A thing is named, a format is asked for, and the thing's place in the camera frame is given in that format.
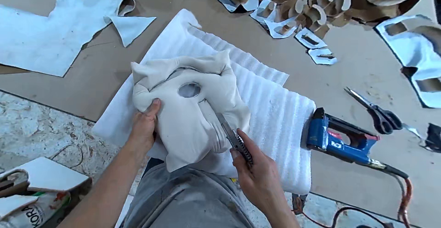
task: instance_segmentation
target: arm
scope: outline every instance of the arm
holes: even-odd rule
[[[243,193],[265,214],[272,228],[300,228],[280,185],[276,162],[265,155],[242,130],[237,129],[237,133],[254,162],[249,169],[243,156],[234,149],[230,150]]]
[[[146,113],[136,113],[126,144],[59,228],[111,228],[115,225],[142,160],[153,146],[156,113],[160,107],[161,101],[155,99]]]

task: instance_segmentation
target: gray pants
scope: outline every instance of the gray pants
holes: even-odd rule
[[[231,179],[189,167],[167,172],[165,163],[142,178],[124,227],[254,228]]]

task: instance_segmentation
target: box cutter blade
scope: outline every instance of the box cutter blade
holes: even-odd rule
[[[220,125],[223,128],[223,131],[227,135],[227,139],[228,141],[230,141],[231,146],[242,154],[242,156],[245,158],[245,161],[248,163],[248,166],[252,166],[253,158],[246,148],[245,144],[243,143],[242,139],[239,137],[235,130],[231,129],[230,125],[228,124],[227,120],[225,120],[222,113],[216,113],[216,117],[218,118]]]

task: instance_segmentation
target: dark fabric scrap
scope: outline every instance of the dark fabric scrap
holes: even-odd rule
[[[441,127],[429,123],[427,128],[426,148],[441,153]]]

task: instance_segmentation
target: blue staple gun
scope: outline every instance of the blue staple gun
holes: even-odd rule
[[[344,143],[344,133],[351,144]],[[308,131],[308,148],[318,150],[349,163],[356,163],[376,169],[384,169],[385,164],[369,158],[369,150],[380,137],[344,120],[325,113],[323,107],[317,108],[312,116]]]

